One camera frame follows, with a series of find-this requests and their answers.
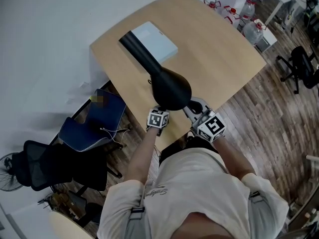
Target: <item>white marker cube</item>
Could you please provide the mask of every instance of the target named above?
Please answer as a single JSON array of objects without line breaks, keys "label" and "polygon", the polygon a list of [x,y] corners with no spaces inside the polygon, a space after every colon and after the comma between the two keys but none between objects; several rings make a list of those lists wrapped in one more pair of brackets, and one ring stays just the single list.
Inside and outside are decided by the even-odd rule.
[{"label": "white marker cube", "polygon": [[148,126],[163,128],[168,123],[168,112],[151,109],[148,116]]},{"label": "white marker cube", "polygon": [[217,113],[197,128],[197,134],[203,139],[213,142],[219,138],[226,130],[226,124]]}]

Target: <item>white cable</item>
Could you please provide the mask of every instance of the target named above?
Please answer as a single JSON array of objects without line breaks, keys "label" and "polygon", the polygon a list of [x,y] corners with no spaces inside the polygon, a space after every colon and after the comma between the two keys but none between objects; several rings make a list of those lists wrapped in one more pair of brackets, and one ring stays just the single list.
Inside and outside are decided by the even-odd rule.
[{"label": "white cable", "polygon": [[123,128],[123,129],[119,129],[119,130],[116,130],[116,131],[107,130],[107,129],[105,129],[105,128],[100,128],[100,130],[103,130],[103,131],[109,133],[109,135],[110,135],[111,139],[113,140],[113,142],[116,142],[116,143],[118,143],[118,144],[120,144],[120,145],[122,145],[121,142],[115,141],[115,140],[114,140],[114,137],[112,137],[112,135],[111,135],[110,132],[117,132],[117,131],[124,130],[124,129],[126,129],[126,131],[125,131],[125,132],[123,133],[123,135],[122,135],[121,142],[122,142],[122,140],[123,140],[124,134],[125,134],[127,131],[130,131],[128,128]]}]

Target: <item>black desk lamp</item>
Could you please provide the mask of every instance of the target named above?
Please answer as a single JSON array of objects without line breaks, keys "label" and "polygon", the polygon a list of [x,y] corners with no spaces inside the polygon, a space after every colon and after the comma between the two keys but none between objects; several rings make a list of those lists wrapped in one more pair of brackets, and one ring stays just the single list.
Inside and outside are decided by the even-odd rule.
[{"label": "black desk lamp", "polygon": [[150,74],[154,99],[162,108],[177,111],[188,105],[191,87],[187,79],[162,67],[131,31],[119,41]]}]

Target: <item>wall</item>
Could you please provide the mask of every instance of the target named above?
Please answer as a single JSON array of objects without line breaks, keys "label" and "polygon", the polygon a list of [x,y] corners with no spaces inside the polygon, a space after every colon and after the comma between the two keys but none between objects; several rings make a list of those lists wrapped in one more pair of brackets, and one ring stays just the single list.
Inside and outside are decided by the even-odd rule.
[{"label": "wall", "polygon": [[[89,45],[152,1],[0,0],[0,156],[21,151],[26,140],[51,142],[65,118],[108,81]],[[7,217],[20,237],[55,239],[48,209],[36,205],[48,193],[0,191],[0,237],[17,237]]]}]

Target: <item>electric fan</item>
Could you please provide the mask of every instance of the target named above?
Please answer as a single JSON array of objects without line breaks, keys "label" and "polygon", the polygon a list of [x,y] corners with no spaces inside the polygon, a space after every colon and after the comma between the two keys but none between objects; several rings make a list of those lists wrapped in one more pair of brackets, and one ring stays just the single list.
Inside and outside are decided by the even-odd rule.
[{"label": "electric fan", "polygon": [[10,153],[0,159],[0,190],[14,191],[22,187],[18,183],[12,168],[12,156],[17,153]]}]

